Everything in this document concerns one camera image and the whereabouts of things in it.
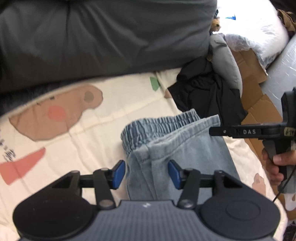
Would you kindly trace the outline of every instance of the human hand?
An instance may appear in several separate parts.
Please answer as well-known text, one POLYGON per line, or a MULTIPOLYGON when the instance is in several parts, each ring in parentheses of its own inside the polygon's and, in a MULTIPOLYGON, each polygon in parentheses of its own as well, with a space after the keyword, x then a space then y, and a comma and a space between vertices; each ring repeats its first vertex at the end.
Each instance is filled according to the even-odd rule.
POLYGON ((280 185, 284 175, 279 173, 279 166, 296 165, 296 150, 288 151, 273 157, 273 162, 268 158, 265 149, 262 150, 262 159, 266 161, 266 171, 269 173, 271 185, 280 185))

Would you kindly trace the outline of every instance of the elastic waistband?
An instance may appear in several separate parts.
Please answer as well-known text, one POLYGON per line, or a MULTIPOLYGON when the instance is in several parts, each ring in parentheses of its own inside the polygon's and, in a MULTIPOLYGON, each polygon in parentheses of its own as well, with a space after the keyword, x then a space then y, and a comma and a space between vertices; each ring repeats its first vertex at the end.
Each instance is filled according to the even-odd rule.
MULTIPOLYGON (((177 116, 139 119, 128 124, 121 133, 123 148, 127 156, 142 145, 170 134, 184 126, 200 120, 194 109, 177 116)), ((220 124, 219 116, 207 118, 207 127, 220 124)))

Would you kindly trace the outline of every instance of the brown cardboard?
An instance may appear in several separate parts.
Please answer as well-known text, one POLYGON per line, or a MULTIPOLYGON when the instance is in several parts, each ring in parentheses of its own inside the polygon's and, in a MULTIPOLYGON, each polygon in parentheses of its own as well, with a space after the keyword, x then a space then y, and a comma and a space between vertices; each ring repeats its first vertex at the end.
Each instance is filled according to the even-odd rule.
MULTIPOLYGON (((234 58, 237 61, 239 70, 243 80, 243 94, 242 103, 248 115, 243 120, 242 124, 256 124, 256 123, 277 123, 282 121, 282 117, 278 113, 277 109, 268 98, 261 91, 258 83, 266 80, 264 70, 261 68, 256 56, 251 53, 252 50, 233 52, 234 58)), ((250 146, 251 150, 256 154, 265 167, 265 162, 262 160, 262 141, 258 139, 245 139, 246 143, 250 146)), ((273 187, 275 194, 278 193, 277 187, 273 187)), ((281 194, 279 200, 285 205, 284 196, 281 194)), ((288 218, 290 220, 296 219, 296 209, 293 211, 287 211, 288 218)))

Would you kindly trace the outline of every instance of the folded blue jeans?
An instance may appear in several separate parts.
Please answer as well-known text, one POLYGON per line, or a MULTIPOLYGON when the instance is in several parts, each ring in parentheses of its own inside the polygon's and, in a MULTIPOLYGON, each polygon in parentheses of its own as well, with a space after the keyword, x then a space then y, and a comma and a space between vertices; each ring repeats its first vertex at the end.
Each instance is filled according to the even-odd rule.
MULTIPOLYGON (((194 109, 173 117, 145 118, 127 125, 121 133, 127 155, 127 190, 131 200, 177 202, 182 190, 175 189, 168 174, 169 160, 183 169, 202 174, 223 170, 239 179, 223 137, 212 137, 209 128, 220 126, 218 115, 200 119, 194 109)), ((198 203, 212 196, 201 189, 198 203)))

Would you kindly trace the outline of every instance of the yellow label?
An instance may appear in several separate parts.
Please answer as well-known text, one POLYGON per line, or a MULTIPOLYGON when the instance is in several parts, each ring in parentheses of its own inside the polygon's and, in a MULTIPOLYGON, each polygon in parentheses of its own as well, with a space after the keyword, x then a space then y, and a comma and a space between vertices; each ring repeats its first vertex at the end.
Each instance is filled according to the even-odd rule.
POLYGON ((285 127, 284 136, 285 137, 293 137, 295 136, 296 129, 292 127, 285 127))

